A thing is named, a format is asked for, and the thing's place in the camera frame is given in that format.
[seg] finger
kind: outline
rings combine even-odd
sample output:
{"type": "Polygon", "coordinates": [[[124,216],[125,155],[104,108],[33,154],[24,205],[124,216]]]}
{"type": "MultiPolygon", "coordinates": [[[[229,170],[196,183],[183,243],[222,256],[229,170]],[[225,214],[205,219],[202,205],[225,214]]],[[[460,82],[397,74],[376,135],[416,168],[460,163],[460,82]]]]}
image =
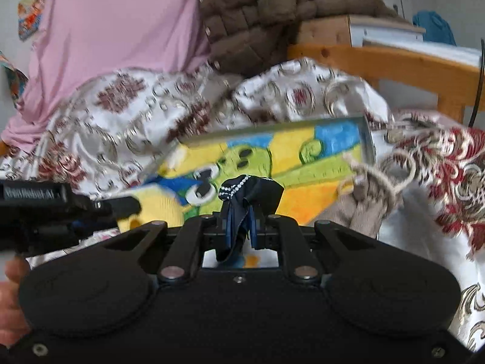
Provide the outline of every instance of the finger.
{"type": "Polygon", "coordinates": [[[20,309],[4,309],[0,311],[0,329],[25,330],[27,321],[20,309]]]}
{"type": "Polygon", "coordinates": [[[27,335],[29,330],[14,331],[14,330],[0,330],[0,344],[10,347],[19,341],[24,335],[27,335]]]}
{"type": "Polygon", "coordinates": [[[30,266],[27,260],[21,257],[16,256],[5,263],[5,275],[12,282],[20,283],[29,271],[30,266]]]}
{"type": "Polygon", "coordinates": [[[0,282],[0,308],[18,307],[18,284],[9,281],[0,282]]]}

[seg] red floral pattern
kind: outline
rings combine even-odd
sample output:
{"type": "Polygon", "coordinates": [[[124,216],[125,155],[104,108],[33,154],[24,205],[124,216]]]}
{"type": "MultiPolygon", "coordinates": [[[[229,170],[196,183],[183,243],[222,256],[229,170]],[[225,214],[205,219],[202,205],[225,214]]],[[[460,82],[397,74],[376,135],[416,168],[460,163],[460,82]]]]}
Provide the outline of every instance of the red floral pattern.
{"type": "Polygon", "coordinates": [[[118,74],[115,82],[98,93],[96,105],[113,113],[122,113],[138,93],[145,89],[143,79],[135,79],[128,74],[118,74]]]}
{"type": "Polygon", "coordinates": [[[302,88],[293,90],[293,100],[295,101],[295,104],[298,106],[306,105],[308,102],[306,94],[307,92],[302,88]]]}
{"type": "Polygon", "coordinates": [[[471,252],[485,246],[485,132],[427,131],[397,145],[416,161],[416,178],[443,207],[436,218],[445,234],[463,232],[471,252]]]}
{"type": "Polygon", "coordinates": [[[176,120],[174,129],[170,129],[167,135],[167,142],[176,138],[203,134],[210,122],[208,102],[198,103],[190,107],[190,113],[183,119],[176,120]]]}
{"type": "Polygon", "coordinates": [[[68,153],[62,142],[53,145],[39,165],[40,179],[67,182],[73,189],[79,189],[79,183],[86,179],[86,175],[80,157],[68,153]]]}
{"type": "Polygon", "coordinates": [[[188,76],[187,79],[191,80],[179,79],[177,82],[175,82],[175,88],[183,96],[194,96],[197,94],[197,82],[191,76],[188,76]]]}

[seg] pink shirt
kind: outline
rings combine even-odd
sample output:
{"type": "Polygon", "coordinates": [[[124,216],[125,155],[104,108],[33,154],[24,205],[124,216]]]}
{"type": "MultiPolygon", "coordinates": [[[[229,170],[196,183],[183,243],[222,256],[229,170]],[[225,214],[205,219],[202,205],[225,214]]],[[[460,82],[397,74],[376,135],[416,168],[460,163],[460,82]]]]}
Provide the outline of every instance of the pink shirt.
{"type": "Polygon", "coordinates": [[[63,98],[116,69],[192,71],[207,60],[198,0],[47,0],[30,81],[3,141],[31,151],[63,98]]]}

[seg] black cable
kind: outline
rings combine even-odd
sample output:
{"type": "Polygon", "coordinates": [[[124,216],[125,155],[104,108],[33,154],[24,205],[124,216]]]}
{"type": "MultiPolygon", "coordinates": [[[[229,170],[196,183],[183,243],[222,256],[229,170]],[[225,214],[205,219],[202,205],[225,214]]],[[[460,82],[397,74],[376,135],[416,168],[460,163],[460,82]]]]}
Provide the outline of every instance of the black cable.
{"type": "Polygon", "coordinates": [[[482,67],[480,69],[480,80],[478,82],[477,97],[475,98],[475,105],[473,106],[473,112],[471,113],[468,127],[473,127],[473,125],[475,124],[475,119],[477,117],[478,107],[480,106],[480,100],[482,98],[483,74],[485,74],[485,41],[482,38],[482,67]]]}
{"type": "Polygon", "coordinates": [[[401,0],[401,9],[403,10],[403,18],[406,19],[406,14],[404,13],[403,0],[401,0]]]}

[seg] wooden bed frame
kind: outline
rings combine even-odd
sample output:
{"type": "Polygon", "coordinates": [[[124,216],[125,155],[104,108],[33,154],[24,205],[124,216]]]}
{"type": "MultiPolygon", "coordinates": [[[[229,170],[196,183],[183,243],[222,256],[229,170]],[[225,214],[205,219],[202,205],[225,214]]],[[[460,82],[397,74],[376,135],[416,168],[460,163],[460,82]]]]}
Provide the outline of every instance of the wooden bed frame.
{"type": "MultiPolygon", "coordinates": [[[[438,112],[460,123],[463,123],[465,106],[474,106],[480,77],[477,67],[391,47],[290,46],[288,58],[300,57],[363,77],[375,89],[380,79],[389,79],[435,93],[438,112]]],[[[485,110],[484,93],[479,110],[485,110]]]]}

